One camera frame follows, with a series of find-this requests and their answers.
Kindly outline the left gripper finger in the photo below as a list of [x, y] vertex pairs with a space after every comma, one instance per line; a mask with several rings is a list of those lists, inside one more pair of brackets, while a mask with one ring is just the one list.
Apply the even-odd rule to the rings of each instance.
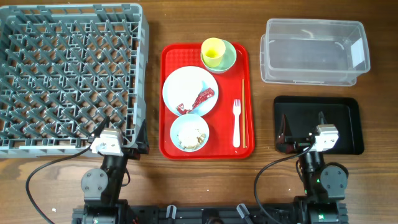
[[136, 144], [138, 146], [148, 146], [148, 138], [147, 138], [147, 122], [146, 119], [142, 121], [139, 132], [136, 135]]
[[103, 131], [103, 129], [109, 127], [109, 122], [110, 122], [110, 117], [109, 116], [105, 117], [105, 119], [102, 120], [102, 122], [100, 122], [100, 124], [98, 124], [95, 127], [95, 129], [91, 133], [91, 136], [92, 137], [99, 137], [101, 132]]

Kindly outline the small light blue bowl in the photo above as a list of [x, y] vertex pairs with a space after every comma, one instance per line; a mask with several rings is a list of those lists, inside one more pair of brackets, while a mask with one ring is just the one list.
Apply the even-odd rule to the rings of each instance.
[[203, 133], [206, 134], [206, 139], [204, 143], [202, 144], [201, 147], [199, 147], [197, 150], [200, 150], [209, 140], [210, 137], [210, 129], [208, 127], [207, 122], [199, 115], [196, 114], [185, 114], [182, 116], [179, 116], [171, 125], [170, 128], [170, 138], [172, 140], [172, 143], [174, 144], [175, 147], [177, 147], [179, 150], [183, 152], [195, 152], [195, 151], [184, 151], [178, 144], [178, 139], [177, 135], [180, 132], [181, 129], [183, 128], [197, 128], [201, 130]]

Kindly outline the leftover rice with scraps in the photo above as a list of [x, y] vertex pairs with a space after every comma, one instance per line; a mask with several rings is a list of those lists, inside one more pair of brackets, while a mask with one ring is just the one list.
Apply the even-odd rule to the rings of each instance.
[[197, 128], [183, 128], [177, 135], [178, 144], [184, 151], [195, 151], [202, 146], [206, 134]]

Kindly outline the red snack wrapper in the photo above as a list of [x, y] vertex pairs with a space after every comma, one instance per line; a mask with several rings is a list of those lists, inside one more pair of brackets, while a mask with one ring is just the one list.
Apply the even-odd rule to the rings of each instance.
[[192, 109], [187, 109], [183, 103], [179, 104], [176, 109], [177, 111], [181, 114], [187, 114], [191, 111], [193, 111], [197, 106], [208, 100], [209, 98], [213, 97], [215, 95], [215, 91], [212, 88], [207, 88], [205, 91], [201, 92], [196, 100], [194, 101], [194, 104], [192, 105]]

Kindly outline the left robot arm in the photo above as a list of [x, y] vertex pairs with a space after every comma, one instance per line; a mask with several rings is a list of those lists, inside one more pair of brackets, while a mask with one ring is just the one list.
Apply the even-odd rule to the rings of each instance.
[[88, 149], [103, 156], [103, 162], [99, 169], [91, 169], [81, 178], [85, 206], [80, 215], [73, 212], [73, 223], [139, 223], [128, 201], [121, 200], [119, 194], [128, 173], [127, 161], [149, 153], [146, 121], [139, 129], [136, 147], [124, 147], [123, 133], [110, 128], [109, 123], [107, 116], [88, 138]]

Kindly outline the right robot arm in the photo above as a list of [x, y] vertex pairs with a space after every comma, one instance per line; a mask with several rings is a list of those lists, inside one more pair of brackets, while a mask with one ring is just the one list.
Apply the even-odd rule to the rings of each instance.
[[324, 161], [323, 154], [332, 149], [339, 138], [334, 124], [327, 124], [323, 113], [321, 123], [305, 138], [293, 137], [285, 114], [282, 115], [276, 143], [285, 146], [287, 154], [298, 155], [298, 173], [304, 196], [294, 198], [296, 223], [348, 223], [345, 199], [349, 172], [339, 163]]

